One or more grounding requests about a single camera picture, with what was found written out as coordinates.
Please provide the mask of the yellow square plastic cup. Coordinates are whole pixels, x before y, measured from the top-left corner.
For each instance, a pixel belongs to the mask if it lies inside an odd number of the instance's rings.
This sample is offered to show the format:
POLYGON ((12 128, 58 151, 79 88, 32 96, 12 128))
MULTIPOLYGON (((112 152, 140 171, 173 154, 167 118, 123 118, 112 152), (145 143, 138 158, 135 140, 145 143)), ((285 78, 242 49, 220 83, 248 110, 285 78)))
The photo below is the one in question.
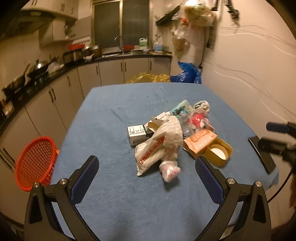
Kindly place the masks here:
POLYGON ((228 163, 232 152, 233 149, 229 144, 217 138, 213 143, 208 145, 204 156, 212 165, 222 168, 228 163))

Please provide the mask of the red white foot carton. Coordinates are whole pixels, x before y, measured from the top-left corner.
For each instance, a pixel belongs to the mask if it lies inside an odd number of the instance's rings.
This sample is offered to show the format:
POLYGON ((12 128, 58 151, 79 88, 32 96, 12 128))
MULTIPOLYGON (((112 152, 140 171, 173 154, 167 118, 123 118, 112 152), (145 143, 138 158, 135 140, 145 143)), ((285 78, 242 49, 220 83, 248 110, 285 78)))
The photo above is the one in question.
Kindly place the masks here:
POLYGON ((203 113, 193 113, 189 118, 189 127, 193 130, 194 133, 203 129, 207 129, 210 131, 214 130, 206 114, 203 113))

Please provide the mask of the white sock ball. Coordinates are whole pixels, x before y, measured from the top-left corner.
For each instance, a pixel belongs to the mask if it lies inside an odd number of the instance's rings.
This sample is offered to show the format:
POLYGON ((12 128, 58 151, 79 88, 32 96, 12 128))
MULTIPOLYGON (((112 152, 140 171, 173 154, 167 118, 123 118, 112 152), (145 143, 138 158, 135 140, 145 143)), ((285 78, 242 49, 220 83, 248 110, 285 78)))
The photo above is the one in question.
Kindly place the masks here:
POLYGON ((203 109, 206 113, 209 113, 210 104, 207 101, 202 100, 202 101, 195 103, 193 108, 194 109, 203 109))

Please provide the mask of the teal plastic wrapper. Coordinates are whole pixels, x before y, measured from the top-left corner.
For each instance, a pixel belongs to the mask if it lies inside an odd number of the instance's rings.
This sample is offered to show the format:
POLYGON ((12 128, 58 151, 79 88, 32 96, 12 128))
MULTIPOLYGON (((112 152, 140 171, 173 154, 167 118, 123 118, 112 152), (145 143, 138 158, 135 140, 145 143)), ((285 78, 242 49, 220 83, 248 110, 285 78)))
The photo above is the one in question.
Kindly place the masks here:
POLYGON ((191 104, 185 99, 170 110, 170 115, 191 114, 193 110, 191 104))

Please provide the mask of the pink tissue packet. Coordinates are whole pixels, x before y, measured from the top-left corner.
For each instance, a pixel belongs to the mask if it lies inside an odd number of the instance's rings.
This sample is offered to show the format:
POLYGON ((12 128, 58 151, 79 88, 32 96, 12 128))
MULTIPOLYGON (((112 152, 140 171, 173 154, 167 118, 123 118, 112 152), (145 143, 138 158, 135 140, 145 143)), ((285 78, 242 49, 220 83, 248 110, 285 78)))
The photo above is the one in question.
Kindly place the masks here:
POLYGON ((159 166, 159 170, 166 183, 170 183, 181 173, 181 168, 178 167, 177 161, 163 161, 159 166))

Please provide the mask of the black white small box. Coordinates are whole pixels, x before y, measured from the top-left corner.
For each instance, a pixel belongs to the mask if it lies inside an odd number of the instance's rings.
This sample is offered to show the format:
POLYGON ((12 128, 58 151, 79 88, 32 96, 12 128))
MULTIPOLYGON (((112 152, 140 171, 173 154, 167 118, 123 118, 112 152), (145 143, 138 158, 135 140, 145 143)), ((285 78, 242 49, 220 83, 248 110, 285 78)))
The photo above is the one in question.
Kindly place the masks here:
POLYGON ((145 125, 127 127, 127 136, 131 147, 144 143, 149 138, 151 138, 153 134, 154 132, 145 125))

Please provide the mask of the red plastic mesh basket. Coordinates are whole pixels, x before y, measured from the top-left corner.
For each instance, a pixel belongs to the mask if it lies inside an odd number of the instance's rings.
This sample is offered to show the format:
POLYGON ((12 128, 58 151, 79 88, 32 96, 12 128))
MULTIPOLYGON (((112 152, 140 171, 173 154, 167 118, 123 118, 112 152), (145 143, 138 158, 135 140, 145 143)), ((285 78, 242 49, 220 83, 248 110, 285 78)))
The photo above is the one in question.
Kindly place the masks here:
POLYGON ((39 137, 30 142, 16 163, 16 183, 20 189, 29 192, 36 182, 50 185, 58 154, 50 137, 39 137))

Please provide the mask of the blue plastic bag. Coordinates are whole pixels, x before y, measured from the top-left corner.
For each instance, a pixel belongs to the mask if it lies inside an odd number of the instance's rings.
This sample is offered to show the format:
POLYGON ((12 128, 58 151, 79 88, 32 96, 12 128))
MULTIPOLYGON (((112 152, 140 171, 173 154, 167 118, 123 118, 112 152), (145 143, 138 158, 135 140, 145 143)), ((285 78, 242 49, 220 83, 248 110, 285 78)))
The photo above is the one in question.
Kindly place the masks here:
POLYGON ((201 84, 201 73, 192 63, 178 61, 182 73, 170 76, 170 82, 173 83, 195 83, 201 84))

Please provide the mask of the grey base cabinets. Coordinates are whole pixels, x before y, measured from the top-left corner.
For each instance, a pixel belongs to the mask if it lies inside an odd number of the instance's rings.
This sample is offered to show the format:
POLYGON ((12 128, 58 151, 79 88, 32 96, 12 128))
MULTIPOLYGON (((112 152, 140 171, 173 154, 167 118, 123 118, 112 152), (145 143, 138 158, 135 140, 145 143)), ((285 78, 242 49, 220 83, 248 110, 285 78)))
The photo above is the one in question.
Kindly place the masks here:
POLYGON ((1 123, 1 159, 15 166, 27 144, 41 136, 52 138, 60 148, 91 89, 124 84, 139 73, 169 75, 170 71, 168 56, 119 57, 68 68, 23 89, 7 104, 10 114, 1 123))

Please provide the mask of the hanging white plastic bags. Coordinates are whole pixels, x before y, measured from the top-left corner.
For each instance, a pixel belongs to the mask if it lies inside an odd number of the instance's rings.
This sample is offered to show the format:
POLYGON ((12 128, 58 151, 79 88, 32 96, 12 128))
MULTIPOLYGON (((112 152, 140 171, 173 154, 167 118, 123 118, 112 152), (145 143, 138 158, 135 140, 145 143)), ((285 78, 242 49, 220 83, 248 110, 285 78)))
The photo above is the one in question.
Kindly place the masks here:
POLYGON ((173 15, 171 29, 174 49, 185 53, 193 45, 201 48, 207 27, 213 26, 216 14, 211 10, 209 1, 183 1, 173 15))

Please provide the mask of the yellow plastic bag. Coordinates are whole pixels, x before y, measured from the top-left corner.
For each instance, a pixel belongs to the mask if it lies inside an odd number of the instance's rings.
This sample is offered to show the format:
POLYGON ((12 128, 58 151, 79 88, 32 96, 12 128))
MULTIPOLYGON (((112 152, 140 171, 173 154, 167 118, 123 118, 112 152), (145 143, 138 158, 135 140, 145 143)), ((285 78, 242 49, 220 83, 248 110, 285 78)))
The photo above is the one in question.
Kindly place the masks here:
POLYGON ((148 74, 140 73, 128 80, 128 84, 133 83, 157 83, 157 82, 170 82, 170 76, 166 74, 148 74))

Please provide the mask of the lidded steel wok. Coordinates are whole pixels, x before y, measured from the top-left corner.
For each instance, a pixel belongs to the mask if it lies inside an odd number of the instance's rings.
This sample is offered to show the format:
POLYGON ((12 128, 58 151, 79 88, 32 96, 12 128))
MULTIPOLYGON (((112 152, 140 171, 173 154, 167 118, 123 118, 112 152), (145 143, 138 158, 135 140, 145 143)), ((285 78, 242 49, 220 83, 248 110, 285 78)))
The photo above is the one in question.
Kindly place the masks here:
POLYGON ((58 57, 54 57, 50 61, 46 61, 46 60, 40 61, 39 59, 37 59, 36 64, 32 68, 30 68, 27 76, 29 78, 36 78, 44 74, 47 71, 49 65, 55 62, 57 59, 58 57))

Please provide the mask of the green white detergent jug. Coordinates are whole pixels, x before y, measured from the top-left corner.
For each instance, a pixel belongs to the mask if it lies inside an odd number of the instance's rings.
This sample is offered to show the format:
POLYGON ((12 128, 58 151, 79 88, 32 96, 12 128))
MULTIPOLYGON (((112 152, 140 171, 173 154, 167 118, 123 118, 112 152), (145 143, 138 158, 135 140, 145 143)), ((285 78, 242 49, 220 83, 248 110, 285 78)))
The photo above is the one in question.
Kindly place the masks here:
POLYGON ((148 47, 148 37, 145 38, 139 38, 139 46, 141 48, 146 48, 148 47))

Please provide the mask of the steel rice cooker pot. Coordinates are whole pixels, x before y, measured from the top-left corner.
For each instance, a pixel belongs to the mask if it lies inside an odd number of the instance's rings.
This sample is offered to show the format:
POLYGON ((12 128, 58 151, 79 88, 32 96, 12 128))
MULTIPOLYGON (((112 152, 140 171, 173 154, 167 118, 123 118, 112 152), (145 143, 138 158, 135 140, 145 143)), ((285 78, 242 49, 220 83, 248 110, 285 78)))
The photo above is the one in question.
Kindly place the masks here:
POLYGON ((82 49, 70 50, 68 52, 63 53, 64 64, 76 62, 81 59, 83 59, 82 49))

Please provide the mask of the dark window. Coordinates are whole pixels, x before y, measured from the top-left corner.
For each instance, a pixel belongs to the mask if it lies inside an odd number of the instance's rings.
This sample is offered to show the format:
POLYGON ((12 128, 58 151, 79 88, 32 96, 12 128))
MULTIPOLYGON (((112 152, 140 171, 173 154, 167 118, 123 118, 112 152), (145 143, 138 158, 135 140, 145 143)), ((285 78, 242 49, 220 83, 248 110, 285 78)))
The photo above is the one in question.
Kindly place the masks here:
POLYGON ((93 40, 104 49, 149 39, 149 1, 95 1, 93 40))

